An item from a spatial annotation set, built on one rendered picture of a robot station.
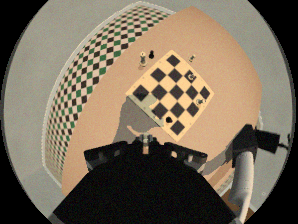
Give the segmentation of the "chessboard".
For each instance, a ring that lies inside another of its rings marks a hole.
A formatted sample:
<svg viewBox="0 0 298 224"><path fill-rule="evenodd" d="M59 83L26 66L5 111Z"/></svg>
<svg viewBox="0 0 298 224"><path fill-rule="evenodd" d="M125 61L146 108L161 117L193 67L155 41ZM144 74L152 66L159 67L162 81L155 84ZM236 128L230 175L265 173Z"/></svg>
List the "chessboard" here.
<svg viewBox="0 0 298 224"><path fill-rule="evenodd" d="M196 74L193 80L188 75ZM214 93L200 75L177 53L169 51L126 93L174 140L188 131ZM197 99L206 99L197 105ZM167 123L166 117L173 122Z"/></svg>

